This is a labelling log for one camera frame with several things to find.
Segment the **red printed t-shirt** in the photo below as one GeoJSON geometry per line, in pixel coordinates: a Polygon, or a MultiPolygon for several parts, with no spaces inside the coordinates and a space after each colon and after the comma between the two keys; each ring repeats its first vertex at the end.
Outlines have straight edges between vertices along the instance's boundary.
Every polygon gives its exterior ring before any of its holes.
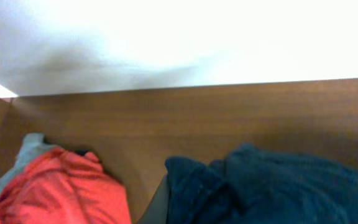
{"type": "Polygon", "coordinates": [[[98,157],[61,147],[30,162],[0,193],[0,223],[130,223],[125,187],[98,157]]]}

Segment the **grey cloth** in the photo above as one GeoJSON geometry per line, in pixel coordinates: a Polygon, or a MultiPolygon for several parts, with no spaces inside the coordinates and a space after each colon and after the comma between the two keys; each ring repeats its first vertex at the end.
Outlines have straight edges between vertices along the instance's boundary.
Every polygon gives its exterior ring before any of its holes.
{"type": "Polygon", "coordinates": [[[25,167],[34,159],[52,150],[55,145],[44,143],[44,135],[39,133],[27,134],[16,156],[14,166],[0,178],[0,194],[8,183],[23,172],[25,167]]]}

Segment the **navy blue shorts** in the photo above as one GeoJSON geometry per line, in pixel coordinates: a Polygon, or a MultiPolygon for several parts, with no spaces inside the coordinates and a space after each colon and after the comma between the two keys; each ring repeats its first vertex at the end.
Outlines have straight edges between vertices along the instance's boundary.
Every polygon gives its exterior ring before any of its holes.
{"type": "Polygon", "coordinates": [[[169,223],[358,223],[358,171],[334,161],[245,144],[165,167],[169,223]]]}

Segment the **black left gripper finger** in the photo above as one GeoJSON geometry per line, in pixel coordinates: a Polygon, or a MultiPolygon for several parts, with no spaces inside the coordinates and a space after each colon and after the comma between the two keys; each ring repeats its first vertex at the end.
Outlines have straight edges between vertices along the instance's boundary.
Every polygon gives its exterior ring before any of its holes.
{"type": "Polygon", "coordinates": [[[166,224],[169,198],[170,188],[165,175],[137,224],[166,224]]]}

